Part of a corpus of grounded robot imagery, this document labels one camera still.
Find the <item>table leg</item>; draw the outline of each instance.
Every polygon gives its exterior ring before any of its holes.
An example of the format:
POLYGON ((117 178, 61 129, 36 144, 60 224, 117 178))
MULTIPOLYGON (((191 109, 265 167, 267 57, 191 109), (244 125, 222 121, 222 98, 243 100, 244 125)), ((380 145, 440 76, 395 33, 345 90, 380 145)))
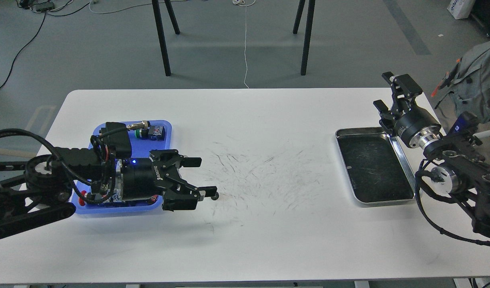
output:
POLYGON ((298 2, 297 16, 295 18, 295 26, 293 27, 293 34, 298 33, 298 26, 300 26, 300 20, 302 19, 302 12, 304 11, 305 0, 298 2))
POLYGON ((163 67, 165 76, 170 76, 169 55, 167 54, 167 44, 165 44, 165 34, 163 34, 163 24, 161 24, 161 14, 159 13, 158 0, 151 0, 154 19, 156 20, 156 30, 158 31, 159 48, 161 49, 161 58, 163 58, 163 67))
POLYGON ((313 30, 314 6, 316 0, 309 0, 309 9, 307 10, 307 24, 305 26, 304 51, 302 53, 302 68, 300 75, 305 75, 307 71, 307 58, 309 57, 309 43, 311 42, 311 31, 313 30))
POLYGON ((170 22, 172 22, 172 27, 174 27, 174 33, 176 33, 176 35, 179 35, 179 26, 177 25, 176 16, 174 15, 174 10, 172 9, 172 4, 170 3, 170 0, 165 0, 165 6, 167 6, 170 22))

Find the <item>gray backpack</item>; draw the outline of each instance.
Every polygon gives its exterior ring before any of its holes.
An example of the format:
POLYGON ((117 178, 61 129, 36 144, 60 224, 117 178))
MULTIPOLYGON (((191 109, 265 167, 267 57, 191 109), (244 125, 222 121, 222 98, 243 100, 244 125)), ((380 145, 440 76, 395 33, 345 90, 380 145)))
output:
POLYGON ((458 117, 464 111, 475 114, 482 123, 490 121, 490 41, 470 49, 461 59, 457 60, 455 68, 446 74, 437 90, 447 87, 445 95, 450 96, 455 103, 455 113, 458 117))

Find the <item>stainless steel tray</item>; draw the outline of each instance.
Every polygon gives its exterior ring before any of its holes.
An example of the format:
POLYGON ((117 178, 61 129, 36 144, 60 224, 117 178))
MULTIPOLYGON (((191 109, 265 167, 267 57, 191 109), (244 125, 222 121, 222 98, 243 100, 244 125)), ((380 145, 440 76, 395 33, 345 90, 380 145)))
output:
POLYGON ((371 127, 340 129, 336 139, 358 202, 378 206, 414 198, 414 173, 396 137, 371 127))

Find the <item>gray floor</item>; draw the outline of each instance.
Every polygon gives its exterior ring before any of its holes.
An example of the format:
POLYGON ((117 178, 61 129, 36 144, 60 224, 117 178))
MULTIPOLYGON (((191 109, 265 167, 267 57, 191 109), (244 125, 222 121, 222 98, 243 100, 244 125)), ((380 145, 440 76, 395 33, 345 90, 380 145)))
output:
MULTIPOLYGON (((57 5, 66 1, 54 0, 57 5)), ((75 0, 62 12, 85 3, 75 0)), ((250 88, 387 87, 380 75, 393 71, 409 73, 429 95, 457 58, 489 40, 474 21, 452 18, 448 3, 318 0, 307 76, 300 76, 305 24, 298 35, 291 33, 298 0, 257 0, 246 10, 247 84, 250 88)), ((132 4, 100 0, 93 10, 112 11, 132 4)), ((93 14, 86 7, 67 17, 47 16, 0 90, 0 129, 27 128, 46 136, 65 96, 77 89, 245 88, 245 8, 232 5, 231 0, 189 0, 173 6, 181 35, 174 34, 161 4, 171 77, 163 73, 151 6, 106 15, 93 14)), ((11 0, 0 0, 0 84, 42 17, 17 8, 11 0)), ((141 106, 132 97, 122 104, 141 106)), ((436 111, 445 128, 455 120, 453 109, 445 100, 436 111)), ((490 129, 490 123, 480 129, 490 129)), ((29 139, 1 139, 0 149, 33 155, 39 145, 29 139)), ((482 152, 490 160, 490 144, 482 152)), ((10 159, 22 160, 0 155, 0 160, 10 159)), ((352 287, 352 283, 326 286, 352 287)), ((379 281, 372 286, 454 287, 450 279, 379 281)))

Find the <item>white table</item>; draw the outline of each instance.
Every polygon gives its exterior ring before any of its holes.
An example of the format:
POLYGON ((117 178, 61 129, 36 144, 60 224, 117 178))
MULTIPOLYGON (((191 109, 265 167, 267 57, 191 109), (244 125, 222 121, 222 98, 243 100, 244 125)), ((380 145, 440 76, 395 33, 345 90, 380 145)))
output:
MULTIPOLYGON (((440 235, 415 203, 353 201, 334 133, 377 126, 377 99, 390 105, 390 90, 73 91, 47 136, 55 146, 86 147, 106 121, 168 120, 171 147, 203 159, 183 177, 217 185, 221 198, 195 211, 74 215, 0 240, 0 283, 490 275, 490 248, 440 235)), ((406 153, 416 169, 422 151, 406 153)), ((424 206, 450 231, 484 239, 458 206, 424 206)))

